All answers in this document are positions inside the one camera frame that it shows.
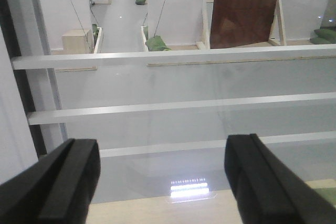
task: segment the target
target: gray floor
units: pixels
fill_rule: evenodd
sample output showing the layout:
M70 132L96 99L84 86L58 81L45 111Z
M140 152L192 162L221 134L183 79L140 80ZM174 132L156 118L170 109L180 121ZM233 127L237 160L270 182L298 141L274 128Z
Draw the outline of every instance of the gray floor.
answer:
M135 0L112 0L111 5L94 5L91 9L104 29L101 52L143 51L140 26L147 13L146 5L136 5Z

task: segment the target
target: wooden panel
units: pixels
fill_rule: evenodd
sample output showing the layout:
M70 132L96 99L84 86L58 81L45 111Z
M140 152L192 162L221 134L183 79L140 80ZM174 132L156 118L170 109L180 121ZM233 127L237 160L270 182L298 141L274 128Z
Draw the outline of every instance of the wooden panel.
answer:
M211 48L268 41L277 0L214 0Z
M87 224L241 224L231 190L213 199L172 204L169 196L90 205Z

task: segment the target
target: green cushion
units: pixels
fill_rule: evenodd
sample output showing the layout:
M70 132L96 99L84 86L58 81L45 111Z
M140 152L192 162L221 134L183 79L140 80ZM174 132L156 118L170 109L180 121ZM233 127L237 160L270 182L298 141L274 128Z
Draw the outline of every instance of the green cushion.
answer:
M312 42L313 44L332 44L330 41L320 38L320 37L316 37L316 38L311 38L310 42Z
M331 43L336 43L336 31L329 29L317 29L314 31L319 37L326 39Z
M145 34L146 39L148 39L148 26L143 27L143 33Z
M146 41L149 51L170 51L171 49L166 46L161 36L154 36Z
M326 201L336 206L336 188L316 188L314 190Z
M137 5L144 5L146 3L146 0L135 0L135 3Z

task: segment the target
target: white horizontal rail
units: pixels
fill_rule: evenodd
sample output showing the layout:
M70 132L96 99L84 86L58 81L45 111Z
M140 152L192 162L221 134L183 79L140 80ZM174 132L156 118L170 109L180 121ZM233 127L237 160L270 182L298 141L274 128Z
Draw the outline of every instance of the white horizontal rail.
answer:
M260 139L264 144L315 141L326 139L336 140L336 131L264 136L260 137ZM226 140L213 140L213 141L199 141L189 143L156 144L146 146L124 147L124 148L100 150L100 157L118 157L118 156L150 154L150 153L201 150L209 148L224 148L225 145Z
M325 100L325 99L336 99L336 92L275 95L268 97L232 98L232 99L204 100L204 101L152 103L152 104L109 106L109 107L68 109L68 110L56 110L56 111L39 111L29 113L27 117L30 125L36 125L36 124L66 123L80 119L85 119L88 117L91 118L93 116L100 116L103 114L209 108L216 106L230 106L230 105L243 105L243 104L313 101L313 100Z
M15 57L14 70L111 65L179 65L334 58L336 45Z

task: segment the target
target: beige floor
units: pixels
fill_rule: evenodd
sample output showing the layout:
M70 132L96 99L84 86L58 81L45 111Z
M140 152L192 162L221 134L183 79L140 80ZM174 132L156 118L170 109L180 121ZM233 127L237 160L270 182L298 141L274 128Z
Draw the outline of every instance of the beige floor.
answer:
M231 190L213 199L170 203L169 196L90 205L87 224L241 224Z

